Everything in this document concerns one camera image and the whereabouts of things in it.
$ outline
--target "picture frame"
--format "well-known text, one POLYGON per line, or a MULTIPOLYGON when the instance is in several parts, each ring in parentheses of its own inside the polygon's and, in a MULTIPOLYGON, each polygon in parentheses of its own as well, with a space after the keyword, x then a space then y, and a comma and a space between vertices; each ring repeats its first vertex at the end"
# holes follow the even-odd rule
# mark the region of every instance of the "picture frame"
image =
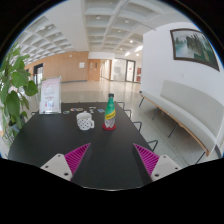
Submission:
POLYGON ((50 77, 41 82, 39 114, 61 113, 62 77, 50 77))
POLYGON ((170 30, 170 34, 174 60, 201 63, 220 71, 214 50, 203 33, 184 28, 170 30))

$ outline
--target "wooden wall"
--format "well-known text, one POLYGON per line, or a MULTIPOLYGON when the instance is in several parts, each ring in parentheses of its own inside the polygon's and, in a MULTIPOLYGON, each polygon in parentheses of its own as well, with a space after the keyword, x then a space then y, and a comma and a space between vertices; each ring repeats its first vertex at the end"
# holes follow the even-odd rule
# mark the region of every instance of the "wooden wall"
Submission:
POLYGON ((30 63, 25 69, 29 69, 29 73, 33 74, 33 67, 44 63, 43 78, 62 76, 62 82, 87 80, 88 54, 89 52, 76 51, 57 54, 30 63), (85 63, 84 68, 79 68, 80 62, 85 63))

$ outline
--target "pink triangle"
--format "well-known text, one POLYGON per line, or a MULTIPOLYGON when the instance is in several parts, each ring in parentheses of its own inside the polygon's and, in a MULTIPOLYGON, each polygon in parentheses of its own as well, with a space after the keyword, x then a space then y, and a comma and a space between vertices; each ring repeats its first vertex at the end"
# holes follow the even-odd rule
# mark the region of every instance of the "pink triangle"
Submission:
POLYGON ((139 153, 142 162, 149 173, 149 176, 151 176, 152 171, 154 170, 158 160, 159 156, 155 153, 151 152, 149 149, 146 149, 140 145, 133 144, 135 148, 137 149, 137 152, 139 153))
POLYGON ((65 155, 66 162, 68 163, 68 166, 72 172, 72 175, 77 170, 89 145, 90 145, 90 143, 80 146, 79 148, 74 149, 65 155))

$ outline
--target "tabletop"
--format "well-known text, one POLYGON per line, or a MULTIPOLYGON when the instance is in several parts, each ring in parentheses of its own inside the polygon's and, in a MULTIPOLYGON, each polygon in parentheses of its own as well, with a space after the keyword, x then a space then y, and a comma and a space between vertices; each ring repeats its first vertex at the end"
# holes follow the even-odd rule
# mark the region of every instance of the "tabletop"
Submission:
POLYGON ((73 175, 71 182, 92 189, 133 189, 152 182, 133 146, 133 143, 150 149, 136 126, 123 109, 114 102, 116 129, 102 128, 107 102, 62 103, 60 114, 36 113, 16 136, 8 158, 41 167, 57 153, 67 154, 82 145, 90 144, 73 175), (96 107, 92 113, 93 129, 82 131, 77 126, 80 112, 63 111, 71 108, 96 107))

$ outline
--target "sign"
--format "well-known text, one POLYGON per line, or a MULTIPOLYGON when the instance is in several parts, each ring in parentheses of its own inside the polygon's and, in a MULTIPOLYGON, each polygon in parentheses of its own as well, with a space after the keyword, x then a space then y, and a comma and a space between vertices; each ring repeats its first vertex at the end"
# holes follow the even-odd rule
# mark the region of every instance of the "sign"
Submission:
POLYGON ((42 81, 39 113, 61 113, 61 76, 42 81))
POLYGON ((80 62, 79 63, 79 68, 85 68, 85 62, 80 62))

